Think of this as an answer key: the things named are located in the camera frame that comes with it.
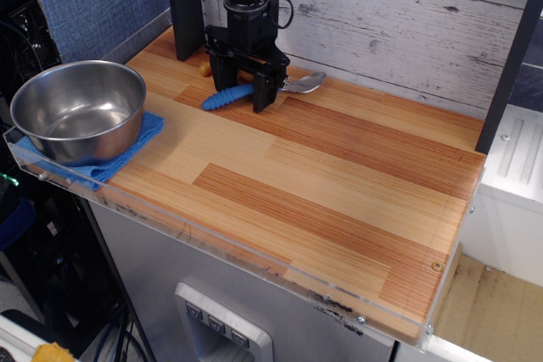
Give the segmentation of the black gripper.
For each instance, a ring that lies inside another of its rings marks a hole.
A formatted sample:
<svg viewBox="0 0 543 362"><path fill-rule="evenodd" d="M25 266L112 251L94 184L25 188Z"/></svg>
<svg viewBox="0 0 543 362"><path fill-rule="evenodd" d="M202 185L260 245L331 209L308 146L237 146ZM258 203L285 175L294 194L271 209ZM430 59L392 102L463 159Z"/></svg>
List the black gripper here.
<svg viewBox="0 0 543 362"><path fill-rule="evenodd" d="M253 75L253 110L262 112L275 102L283 87L289 59L276 46L279 0L262 0L251 5L224 1L225 27L204 28L206 52L215 88L221 92L238 84L238 71Z"/></svg>

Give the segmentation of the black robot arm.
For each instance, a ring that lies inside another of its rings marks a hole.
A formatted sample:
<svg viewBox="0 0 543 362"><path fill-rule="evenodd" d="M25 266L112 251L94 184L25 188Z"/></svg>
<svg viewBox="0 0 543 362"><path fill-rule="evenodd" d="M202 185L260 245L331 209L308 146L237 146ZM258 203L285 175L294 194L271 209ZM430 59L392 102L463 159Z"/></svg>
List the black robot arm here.
<svg viewBox="0 0 543 362"><path fill-rule="evenodd" d="M290 64L276 45L277 33L287 27L279 23L279 1L224 0L227 25L204 28L216 97L231 92L243 71L253 76L249 94L256 113L275 102Z"/></svg>

